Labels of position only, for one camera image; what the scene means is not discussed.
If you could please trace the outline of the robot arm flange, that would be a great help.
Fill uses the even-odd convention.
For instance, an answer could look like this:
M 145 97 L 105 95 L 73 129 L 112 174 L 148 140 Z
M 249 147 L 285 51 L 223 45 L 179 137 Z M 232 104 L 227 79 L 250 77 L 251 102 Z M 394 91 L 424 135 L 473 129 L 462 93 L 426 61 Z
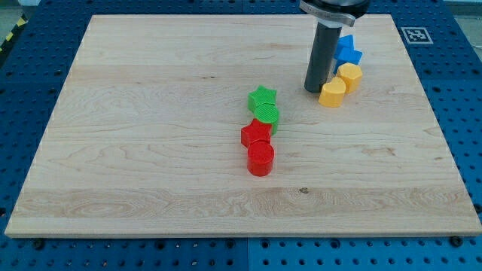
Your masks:
M 355 21 L 367 13 L 370 3 L 370 0 L 300 0 L 299 8 L 321 24 L 339 28 L 354 26 Z

